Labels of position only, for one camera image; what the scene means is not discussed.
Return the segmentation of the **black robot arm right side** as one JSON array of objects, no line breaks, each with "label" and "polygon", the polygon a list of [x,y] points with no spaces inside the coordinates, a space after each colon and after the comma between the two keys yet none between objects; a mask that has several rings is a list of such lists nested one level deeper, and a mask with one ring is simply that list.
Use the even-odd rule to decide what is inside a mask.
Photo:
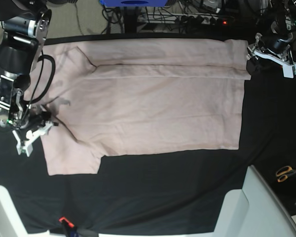
[{"label": "black robot arm right side", "polygon": [[44,127],[49,112],[34,112],[30,105],[42,97],[24,99],[30,73],[38,62],[50,59],[42,53],[51,20],[44,0],[0,0],[0,127],[25,129]]}]

